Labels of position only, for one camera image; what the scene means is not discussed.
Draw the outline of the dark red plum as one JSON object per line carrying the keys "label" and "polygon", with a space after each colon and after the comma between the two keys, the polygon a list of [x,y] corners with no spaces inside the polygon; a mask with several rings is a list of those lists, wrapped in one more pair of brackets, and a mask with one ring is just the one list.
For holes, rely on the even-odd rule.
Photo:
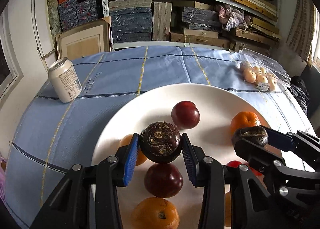
{"label": "dark red plum", "polygon": [[146,190],[158,198],[171,198],[183,187],[183,176],[173,164],[154,164],[145,174]]}
{"label": "dark red plum", "polygon": [[192,129],[199,124],[200,113],[193,102],[184,100],[172,108],[171,118],[179,129]]}

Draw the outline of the orange mandarin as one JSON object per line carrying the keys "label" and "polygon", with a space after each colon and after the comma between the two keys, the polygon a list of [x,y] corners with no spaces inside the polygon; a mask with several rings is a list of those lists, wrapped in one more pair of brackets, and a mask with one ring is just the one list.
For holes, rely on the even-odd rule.
{"label": "orange mandarin", "polygon": [[251,111],[241,111],[233,117],[230,124],[231,134],[234,134],[238,129],[247,127],[257,127],[261,124],[259,117]]}

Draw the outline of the yellow orange apricot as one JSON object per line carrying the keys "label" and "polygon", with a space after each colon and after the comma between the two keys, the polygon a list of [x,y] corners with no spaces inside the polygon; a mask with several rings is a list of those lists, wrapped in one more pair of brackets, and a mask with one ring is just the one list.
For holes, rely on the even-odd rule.
{"label": "yellow orange apricot", "polygon": [[180,216],[173,203],[151,197],[141,201],[131,214],[133,228],[178,228]]}

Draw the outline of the dark jacket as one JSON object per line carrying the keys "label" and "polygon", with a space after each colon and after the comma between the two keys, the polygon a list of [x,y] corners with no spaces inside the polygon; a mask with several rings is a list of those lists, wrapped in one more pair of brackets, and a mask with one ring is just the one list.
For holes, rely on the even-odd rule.
{"label": "dark jacket", "polygon": [[290,81],[288,90],[294,96],[302,111],[308,115],[308,106],[310,104],[310,94],[307,91],[306,85],[300,76],[293,76]]}

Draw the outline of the white ceramic plate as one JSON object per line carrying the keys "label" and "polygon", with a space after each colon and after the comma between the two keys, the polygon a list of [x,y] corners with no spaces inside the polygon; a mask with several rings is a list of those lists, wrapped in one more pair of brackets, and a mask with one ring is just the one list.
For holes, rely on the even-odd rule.
{"label": "white ceramic plate", "polygon": [[[175,84],[159,87],[140,95],[124,105],[103,129],[95,146],[92,165],[114,155],[120,146],[120,140],[126,135],[140,134],[153,122],[170,122],[172,108],[181,101],[193,102],[200,112],[199,124],[186,133],[191,144],[203,149],[206,156],[226,165],[229,161],[239,160],[232,146],[231,120],[240,111],[256,113],[263,126],[272,128],[249,100],[240,98],[223,89],[203,84]],[[144,176],[154,163],[146,160],[135,168],[132,180],[125,188],[117,187],[118,202],[123,228],[133,228],[131,214],[144,199],[152,197],[144,186]],[[173,161],[183,176],[184,184],[180,192],[168,198],[180,216],[178,228],[197,228],[201,213],[203,187],[195,188],[188,179],[182,154]]]}

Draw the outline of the blue checked tablecloth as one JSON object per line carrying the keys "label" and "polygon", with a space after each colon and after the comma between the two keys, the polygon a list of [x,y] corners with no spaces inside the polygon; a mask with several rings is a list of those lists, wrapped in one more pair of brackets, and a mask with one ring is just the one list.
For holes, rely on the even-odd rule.
{"label": "blue checked tablecloth", "polygon": [[5,205],[28,228],[40,202],[62,179],[64,168],[89,164],[104,126],[138,93],[176,83],[199,83],[232,92],[258,109],[281,132],[313,127],[287,93],[259,92],[236,72],[239,56],[224,50],[151,46],[105,52],[74,61],[82,93],[61,103],[49,82],[17,126],[6,170]]}

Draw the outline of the white drink can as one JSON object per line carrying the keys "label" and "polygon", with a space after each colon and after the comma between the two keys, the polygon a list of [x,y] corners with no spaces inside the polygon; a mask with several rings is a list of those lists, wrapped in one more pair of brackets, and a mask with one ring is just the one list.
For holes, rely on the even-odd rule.
{"label": "white drink can", "polygon": [[63,103],[71,102],[82,91],[82,85],[73,63],[67,57],[61,58],[50,65],[48,78]]}

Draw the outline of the pink plastic bag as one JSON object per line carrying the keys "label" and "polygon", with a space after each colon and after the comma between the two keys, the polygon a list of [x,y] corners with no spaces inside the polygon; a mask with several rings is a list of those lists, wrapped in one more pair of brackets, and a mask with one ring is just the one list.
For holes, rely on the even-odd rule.
{"label": "pink plastic bag", "polygon": [[229,32],[233,28],[248,29],[251,16],[245,15],[244,11],[227,4],[216,5],[215,9],[224,31]]}

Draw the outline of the purple cloth on chair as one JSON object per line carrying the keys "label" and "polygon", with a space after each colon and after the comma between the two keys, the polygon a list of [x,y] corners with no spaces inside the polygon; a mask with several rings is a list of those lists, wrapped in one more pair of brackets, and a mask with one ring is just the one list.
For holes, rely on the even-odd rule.
{"label": "purple cloth on chair", "polygon": [[1,159],[1,166],[0,166],[0,194],[2,202],[5,202],[5,170],[6,170],[6,161]]}

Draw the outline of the framed picture board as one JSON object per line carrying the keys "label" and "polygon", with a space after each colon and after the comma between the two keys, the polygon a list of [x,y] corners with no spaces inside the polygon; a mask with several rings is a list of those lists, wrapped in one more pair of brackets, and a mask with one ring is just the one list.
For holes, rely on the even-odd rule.
{"label": "framed picture board", "polygon": [[57,36],[57,57],[69,60],[112,51],[111,18],[101,18]]}

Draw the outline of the metal storage shelf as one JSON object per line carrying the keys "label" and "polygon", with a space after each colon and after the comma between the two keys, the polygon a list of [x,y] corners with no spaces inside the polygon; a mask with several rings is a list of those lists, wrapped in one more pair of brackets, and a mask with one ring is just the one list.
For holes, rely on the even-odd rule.
{"label": "metal storage shelf", "polygon": [[[277,21],[280,0],[103,0],[105,14],[127,7],[151,6],[152,26],[114,17],[117,50],[139,46],[200,46],[212,49],[267,50],[280,42]],[[222,29],[216,5],[230,5],[251,16],[248,29]]]}

